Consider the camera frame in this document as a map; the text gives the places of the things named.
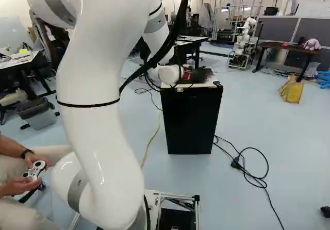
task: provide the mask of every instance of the pink stuffed animal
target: pink stuffed animal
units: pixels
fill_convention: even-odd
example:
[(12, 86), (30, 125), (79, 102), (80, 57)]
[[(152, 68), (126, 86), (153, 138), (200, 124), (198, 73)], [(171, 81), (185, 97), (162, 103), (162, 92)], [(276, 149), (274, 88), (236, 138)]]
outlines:
[(313, 50), (320, 50), (322, 47), (319, 43), (318, 40), (316, 39), (309, 39), (306, 43), (305, 43), (305, 46), (304, 48), (306, 50), (310, 50), (310, 51), (313, 51)]

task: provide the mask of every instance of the beige pants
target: beige pants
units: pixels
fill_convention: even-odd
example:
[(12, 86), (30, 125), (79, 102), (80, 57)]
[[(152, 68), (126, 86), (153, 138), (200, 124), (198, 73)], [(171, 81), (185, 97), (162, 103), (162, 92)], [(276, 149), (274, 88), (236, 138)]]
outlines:
[[(71, 152), (68, 145), (40, 146), (34, 150), (37, 154), (50, 160), (49, 166), (54, 166), (58, 160)], [(22, 159), (0, 155), (0, 185), (6, 181), (22, 176), (27, 166)], [(60, 230), (55, 223), (43, 217), (35, 209), (20, 204), (12, 197), (0, 199), (0, 230)]]

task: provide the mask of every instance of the gray bin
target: gray bin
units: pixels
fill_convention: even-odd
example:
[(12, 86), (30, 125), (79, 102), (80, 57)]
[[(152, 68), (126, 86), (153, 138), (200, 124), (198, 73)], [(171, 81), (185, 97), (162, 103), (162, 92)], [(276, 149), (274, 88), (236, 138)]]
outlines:
[(20, 103), (16, 111), (23, 120), (36, 130), (56, 123), (56, 116), (51, 109), (51, 104), (44, 97)]

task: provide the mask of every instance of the wristwatch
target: wristwatch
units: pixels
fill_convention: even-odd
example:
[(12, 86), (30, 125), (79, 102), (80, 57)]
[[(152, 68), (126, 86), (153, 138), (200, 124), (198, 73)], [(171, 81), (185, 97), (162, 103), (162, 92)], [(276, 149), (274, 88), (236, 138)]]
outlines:
[(32, 150), (30, 150), (30, 149), (26, 149), (26, 150), (21, 154), (21, 158), (22, 158), (22, 159), (25, 159), (25, 155), (26, 155), (27, 153), (33, 153), (33, 154), (34, 154), (34, 152), (33, 152)]

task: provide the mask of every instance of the yellow bag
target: yellow bag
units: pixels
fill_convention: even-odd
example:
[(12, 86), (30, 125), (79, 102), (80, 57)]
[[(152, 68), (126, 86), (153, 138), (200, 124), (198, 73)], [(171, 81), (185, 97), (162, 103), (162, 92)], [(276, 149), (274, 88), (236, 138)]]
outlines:
[(281, 88), (279, 88), (278, 91), (284, 102), (299, 104), (303, 90), (304, 83), (296, 82), (296, 77), (294, 75), (290, 75), (288, 77), (288, 81)]

